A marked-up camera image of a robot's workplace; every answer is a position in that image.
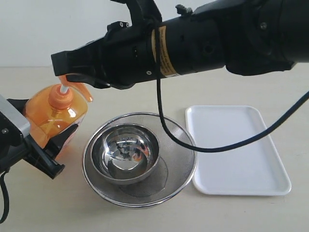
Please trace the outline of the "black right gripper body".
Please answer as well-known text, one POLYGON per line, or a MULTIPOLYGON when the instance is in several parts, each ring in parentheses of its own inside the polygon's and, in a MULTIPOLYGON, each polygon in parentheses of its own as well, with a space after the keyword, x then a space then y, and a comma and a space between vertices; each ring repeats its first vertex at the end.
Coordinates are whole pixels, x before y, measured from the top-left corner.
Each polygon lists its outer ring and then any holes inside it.
POLYGON ((157 77, 219 69, 225 65, 220 33, 213 19, 177 17, 146 27, 114 22, 102 39, 93 87, 128 89, 157 77))

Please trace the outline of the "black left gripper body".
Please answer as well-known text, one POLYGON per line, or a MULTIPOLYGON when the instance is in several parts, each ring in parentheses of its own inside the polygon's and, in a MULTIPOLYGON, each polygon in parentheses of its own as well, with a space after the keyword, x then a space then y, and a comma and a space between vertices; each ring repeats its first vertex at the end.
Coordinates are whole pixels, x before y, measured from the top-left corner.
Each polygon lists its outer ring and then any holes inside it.
POLYGON ((24 160, 51 179, 58 176, 65 165, 53 160, 31 137, 22 132, 4 114, 0 115, 0 172, 9 170, 24 160))

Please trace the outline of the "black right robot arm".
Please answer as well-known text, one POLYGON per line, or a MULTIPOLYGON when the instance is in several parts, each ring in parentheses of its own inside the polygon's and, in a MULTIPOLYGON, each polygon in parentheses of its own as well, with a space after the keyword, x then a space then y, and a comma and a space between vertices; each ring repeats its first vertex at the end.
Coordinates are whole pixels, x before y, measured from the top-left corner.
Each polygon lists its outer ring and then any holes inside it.
POLYGON ((56 76, 95 88, 128 89, 161 77, 225 67, 251 76, 287 71, 309 60, 306 0, 216 0, 195 10, 177 5, 163 21, 153 0, 126 0, 131 23, 117 21, 104 37, 52 54, 56 76))

